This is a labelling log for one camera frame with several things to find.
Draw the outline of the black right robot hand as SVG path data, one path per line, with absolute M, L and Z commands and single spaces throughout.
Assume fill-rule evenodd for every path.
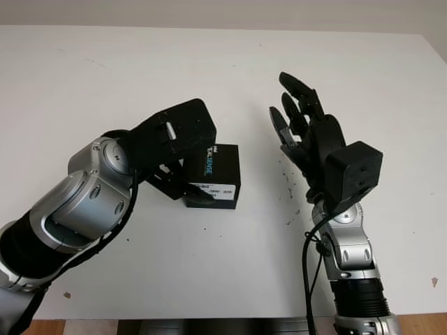
M 274 106 L 270 118 L 279 136 L 281 150 L 299 168 L 309 190 L 308 203 L 318 202 L 325 189 L 325 160 L 329 154 L 346 146 L 338 120 L 323 111 L 315 89 L 292 75 L 282 72 L 279 82 L 286 116 Z

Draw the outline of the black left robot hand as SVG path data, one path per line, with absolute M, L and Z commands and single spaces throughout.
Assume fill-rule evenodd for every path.
M 212 195 L 188 182 L 183 160 L 181 158 L 172 163 L 160 164 L 147 175 L 145 181 L 172 200 L 183 198 L 185 201 L 197 204 L 215 203 L 216 200 Z

